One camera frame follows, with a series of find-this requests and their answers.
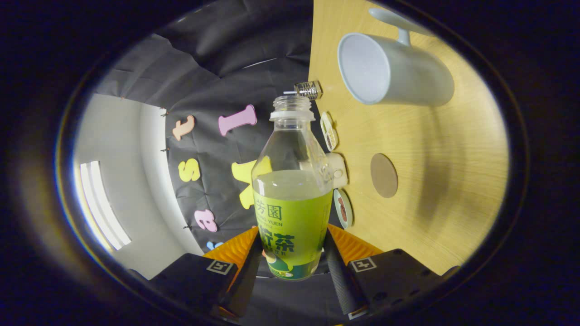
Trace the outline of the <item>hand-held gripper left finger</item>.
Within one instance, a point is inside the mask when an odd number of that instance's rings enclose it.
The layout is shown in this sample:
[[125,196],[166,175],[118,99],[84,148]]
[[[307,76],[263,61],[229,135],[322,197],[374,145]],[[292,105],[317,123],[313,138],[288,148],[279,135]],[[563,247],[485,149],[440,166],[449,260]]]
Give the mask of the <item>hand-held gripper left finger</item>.
[[259,230],[254,227],[203,256],[183,254],[149,282],[193,311],[240,318],[252,296],[261,252]]

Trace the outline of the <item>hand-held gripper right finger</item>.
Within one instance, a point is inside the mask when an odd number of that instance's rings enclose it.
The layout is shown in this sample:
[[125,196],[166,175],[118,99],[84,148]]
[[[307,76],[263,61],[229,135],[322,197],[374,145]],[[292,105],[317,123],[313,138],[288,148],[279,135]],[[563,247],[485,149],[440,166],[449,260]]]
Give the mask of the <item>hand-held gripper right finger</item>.
[[392,316],[436,289],[443,277],[402,249],[383,251],[328,225],[324,252],[342,313]]

